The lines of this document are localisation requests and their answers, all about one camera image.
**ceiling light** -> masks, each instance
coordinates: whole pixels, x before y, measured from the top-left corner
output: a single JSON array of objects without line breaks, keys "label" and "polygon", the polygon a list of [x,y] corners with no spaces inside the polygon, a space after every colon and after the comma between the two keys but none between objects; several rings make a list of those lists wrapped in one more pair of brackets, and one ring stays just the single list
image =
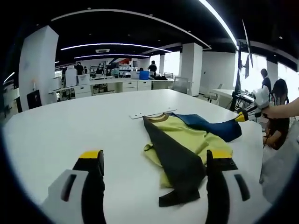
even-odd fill
[{"label": "ceiling light", "polygon": [[72,49],[72,48],[80,48],[80,47],[95,46],[95,45],[125,45],[125,46],[133,46],[133,47],[141,47],[141,48],[150,48],[150,49],[162,50],[162,51],[166,51],[168,53],[172,53],[172,51],[170,51],[170,50],[165,50],[165,49],[155,48],[155,47],[150,47],[150,46],[145,46],[145,45],[139,45],[139,44],[130,44],[130,43],[91,43],[91,44],[83,44],[83,45],[72,46],[72,47],[68,47],[68,48],[62,48],[60,50],[68,50],[68,49]]},{"label": "ceiling light", "polygon": [[233,41],[235,47],[239,49],[237,45],[237,40],[235,39],[232,31],[228,28],[227,24],[225,21],[221,18],[221,16],[216,12],[216,10],[206,1],[206,0],[199,0],[212,14],[215,16],[215,18],[218,20],[218,22],[222,25],[222,27],[225,29],[227,34],[229,35],[230,39]]},{"label": "ceiling light", "polygon": [[14,75],[14,72],[13,73],[11,73],[10,75],[9,75],[9,77],[7,77],[5,80],[4,80],[4,82],[3,83],[5,83],[11,76],[13,76]]},{"label": "ceiling light", "polygon": [[81,57],[75,57],[76,58],[83,58],[83,57],[96,57],[96,56],[134,56],[134,57],[150,57],[145,55],[125,55],[125,54],[107,54],[107,55],[88,55],[88,56],[81,56]]}]

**white column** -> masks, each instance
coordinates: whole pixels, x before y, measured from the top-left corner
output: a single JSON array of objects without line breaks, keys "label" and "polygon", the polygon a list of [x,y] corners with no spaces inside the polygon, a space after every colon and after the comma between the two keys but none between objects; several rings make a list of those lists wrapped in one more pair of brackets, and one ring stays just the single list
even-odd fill
[{"label": "white column", "polygon": [[181,73],[182,73],[182,55],[183,53],[180,52],[179,53],[179,68],[178,68],[178,76],[181,76]]},{"label": "white column", "polygon": [[160,74],[164,74],[164,61],[165,61],[165,55],[160,55],[160,67],[159,67]]},{"label": "white column", "polygon": [[150,66],[150,58],[149,57],[139,60],[139,68],[143,68],[143,70],[147,71],[149,66]]},{"label": "white column", "polygon": [[195,43],[183,44],[181,77],[188,78],[192,96],[198,96],[202,67],[202,47]]},{"label": "white column", "polygon": [[58,34],[46,26],[28,36],[23,43],[19,65],[19,91],[22,110],[28,110],[27,94],[33,82],[39,90],[42,105],[50,103],[51,79],[54,78]]},{"label": "white column", "polygon": [[274,83],[278,80],[278,65],[276,63],[267,61],[267,72],[271,81],[271,88],[273,89]]}]

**man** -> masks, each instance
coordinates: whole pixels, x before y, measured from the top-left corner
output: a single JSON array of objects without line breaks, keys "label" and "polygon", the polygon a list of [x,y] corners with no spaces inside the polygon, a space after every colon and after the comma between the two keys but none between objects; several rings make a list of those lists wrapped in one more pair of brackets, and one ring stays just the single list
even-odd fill
[{"label": "man", "polygon": [[155,61],[151,61],[151,65],[148,67],[149,71],[153,71],[154,72],[154,76],[156,75],[156,71],[157,71],[157,66],[155,65]]},{"label": "man", "polygon": [[266,69],[262,69],[261,70],[261,74],[263,76],[263,82],[262,82],[262,87],[265,85],[268,87],[268,90],[269,90],[269,96],[270,96],[270,93],[271,93],[271,81],[268,77],[268,72]]},{"label": "man", "polygon": [[77,76],[83,75],[83,66],[81,65],[81,62],[77,62],[77,65],[75,65],[75,69],[77,69]]}]

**curved ceiling light strip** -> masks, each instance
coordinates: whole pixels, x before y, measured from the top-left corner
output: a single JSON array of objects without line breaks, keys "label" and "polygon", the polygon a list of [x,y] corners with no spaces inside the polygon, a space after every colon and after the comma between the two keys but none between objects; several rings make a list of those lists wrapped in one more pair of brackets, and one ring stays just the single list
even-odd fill
[{"label": "curved ceiling light strip", "polygon": [[201,4],[203,4],[212,14],[213,16],[218,20],[218,22],[222,25],[222,27],[225,29],[225,31],[227,32],[227,34],[229,35],[229,37],[231,38],[231,40],[233,41],[235,47],[237,49],[239,49],[238,45],[237,45],[237,40],[235,39],[232,31],[230,31],[230,29],[228,28],[227,24],[225,23],[225,21],[221,18],[221,16],[218,14],[218,12],[216,12],[216,10],[206,1],[206,0],[198,0],[201,2]]},{"label": "curved ceiling light strip", "polygon": [[60,50],[67,50],[67,49],[72,49],[72,48],[80,48],[80,47],[94,46],[94,45],[125,45],[125,46],[134,46],[134,47],[162,50],[162,51],[166,51],[168,53],[172,53],[172,51],[170,51],[170,50],[165,50],[165,49],[155,48],[155,47],[150,47],[150,46],[145,46],[145,45],[139,45],[139,44],[130,44],[130,43],[91,43],[91,44],[72,46],[72,47],[68,47],[68,48],[62,48]]},{"label": "curved ceiling light strip", "polygon": [[125,54],[106,54],[106,55],[88,55],[88,56],[80,56],[80,57],[75,57],[76,58],[83,58],[83,57],[95,57],[95,56],[134,56],[134,57],[150,57],[150,56],[145,56],[145,55],[125,55]]},{"label": "curved ceiling light strip", "polygon": [[58,16],[54,19],[52,19],[51,21],[55,21],[55,20],[59,20],[61,18],[64,18],[64,17],[67,17],[67,16],[70,16],[70,15],[76,15],[76,14],[80,14],[80,13],[91,13],[91,12],[116,12],[116,13],[127,13],[127,14],[133,14],[133,15],[139,15],[139,16],[143,16],[143,17],[146,17],[146,18],[149,18],[149,19],[152,19],[152,20],[156,20],[156,21],[159,21],[159,22],[162,22],[164,24],[167,24],[171,27],[174,27],[186,34],[188,34],[189,36],[193,37],[194,39],[198,40],[199,42],[201,42],[202,44],[204,44],[207,48],[203,49],[203,50],[211,50],[212,48],[206,44],[205,42],[203,42],[201,39],[199,39],[198,37],[194,36],[193,34],[189,33],[188,31],[172,24],[172,23],[169,23],[167,21],[164,21],[164,20],[161,20],[161,19],[158,19],[156,17],[153,17],[153,16],[150,16],[150,15],[146,15],[146,14],[142,14],[142,13],[136,13],[136,12],[132,12],[132,11],[128,11],[128,10],[121,10],[121,9],[104,9],[104,8],[98,8],[98,9],[91,9],[91,10],[82,10],[82,11],[77,11],[77,12],[74,12],[74,13],[68,13],[68,14],[65,14],[65,15],[61,15],[61,16]]}]

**person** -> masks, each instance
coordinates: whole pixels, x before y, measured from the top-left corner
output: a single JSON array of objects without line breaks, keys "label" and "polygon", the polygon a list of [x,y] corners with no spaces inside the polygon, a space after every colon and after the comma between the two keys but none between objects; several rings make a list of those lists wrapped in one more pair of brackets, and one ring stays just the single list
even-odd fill
[{"label": "person", "polygon": [[262,74],[262,77],[263,77],[263,82],[262,82],[262,87],[265,85],[268,87],[268,90],[269,90],[269,96],[270,96],[270,93],[271,93],[271,81],[268,77],[268,72],[266,69],[262,69],[261,70],[261,74]]},{"label": "person", "polygon": [[291,118],[299,116],[299,97],[286,105],[271,106],[262,110],[268,118]]},{"label": "person", "polygon": [[77,62],[77,65],[74,66],[75,69],[77,69],[77,76],[83,74],[83,66],[81,65],[81,62]]},{"label": "person", "polygon": [[[285,80],[279,79],[275,82],[271,93],[271,100],[274,101],[276,105],[284,105],[285,102],[289,103],[288,88]],[[269,119],[265,130],[266,136],[263,137],[264,145],[279,150],[285,142],[289,124],[289,118]]]},{"label": "person", "polygon": [[151,61],[151,65],[148,67],[149,71],[153,71],[154,72],[154,76],[156,75],[156,71],[157,71],[157,66],[155,65],[155,61]]},{"label": "person", "polygon": [[103,67],[102,64],[100,63],[99,66],[97,67],[96,74],[103,74]]}]

